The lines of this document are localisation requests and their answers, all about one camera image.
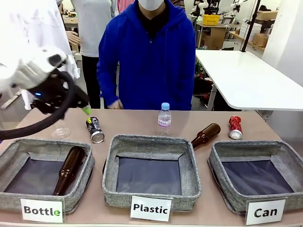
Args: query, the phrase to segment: white sign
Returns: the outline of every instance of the white sign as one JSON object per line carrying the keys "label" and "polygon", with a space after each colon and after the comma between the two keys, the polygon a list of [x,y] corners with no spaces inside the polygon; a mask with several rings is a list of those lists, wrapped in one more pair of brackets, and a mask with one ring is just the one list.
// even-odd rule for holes
{"label": "white sign", "polygon": [[39,201],[21,199],[24,220],[63,223],[61,201]]}
{"label": "white sign", "polygon": [[250,202],[246,225],[281,221],[286,199],[265,202]]}
{"label": "white sign", "polygon": [[133,196],[131,218],[154,221],[169,221],[171,200]]}

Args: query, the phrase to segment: white face mask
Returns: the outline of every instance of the white face mask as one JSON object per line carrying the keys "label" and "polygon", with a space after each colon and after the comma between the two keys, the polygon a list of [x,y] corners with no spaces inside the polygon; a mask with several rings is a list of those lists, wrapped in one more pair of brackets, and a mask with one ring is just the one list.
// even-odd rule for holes
{"label": "white face mask", "polygon": [[164,0],[139,0],[140,5],[148,11],[156,10],[163,2]]}

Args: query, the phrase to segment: person's hand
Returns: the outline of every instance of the person's hand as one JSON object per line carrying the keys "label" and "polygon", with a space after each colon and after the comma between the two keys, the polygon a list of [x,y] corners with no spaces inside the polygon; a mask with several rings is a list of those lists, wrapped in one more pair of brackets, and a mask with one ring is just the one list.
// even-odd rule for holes
{"label": "person's hand", "polygon": [[77,45],[81,43],[81,39],[77,36],[78,33],[72,32],[72,31],[67,31],[66,32],[68,42],[71,44]]}
{"label": "person's hand", "polygon": [[118,99],[112,105],[109,105],[108,107],[109,107],[109,109],[112,109],[112,110],[122,110],[123,109],[123,105],[122,105],[122,102],[120,101],[120,99]]}

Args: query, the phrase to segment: black pants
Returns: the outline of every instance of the black pants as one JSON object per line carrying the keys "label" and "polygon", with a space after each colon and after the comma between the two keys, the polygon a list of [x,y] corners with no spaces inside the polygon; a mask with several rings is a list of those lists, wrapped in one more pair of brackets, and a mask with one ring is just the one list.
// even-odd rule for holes
{"label": "black pants", "polygon": [[83,74],[86,83],[89,104],[92,109],[100,109],[100,86],[97,80],[97,63],[99,58],[92,58],[82,55]]}

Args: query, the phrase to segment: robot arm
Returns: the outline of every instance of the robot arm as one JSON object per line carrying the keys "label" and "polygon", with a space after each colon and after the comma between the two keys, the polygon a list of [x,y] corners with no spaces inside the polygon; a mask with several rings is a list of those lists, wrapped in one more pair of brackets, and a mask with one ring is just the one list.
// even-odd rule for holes
{"label": "robot arm", "polygon": [[198,4],[198,7],[200,8],[200,15],[204,14],[204,9],[207,8],[209,6],[207,0],[203,1],[202,3],[200,2]]}
{"label": "robot arm", "polygon": [[66,61],[66,55],[60,49],[42,48],[22,59],[16,58],[17,63],[5,64],[4,61],[0,64],[0,91],[14,83],[35,96],[33,107],[52,115],[24,128],[0,131],[0,140],[35,134],[64,118],[68,108],[84,108],[89,104],[88,96],[74,84],[72,77],[58,70]]}
{"label": "robot arm", "polygon": [[232,16],[235,16],[236,13],[239,13],[239,12],[240,12],[241,5],[242,5],[245,1],[246,1],[246,0],[236,0],[233,4],[231,4],[231,9],[232,9],[231,15],[232,15]]}

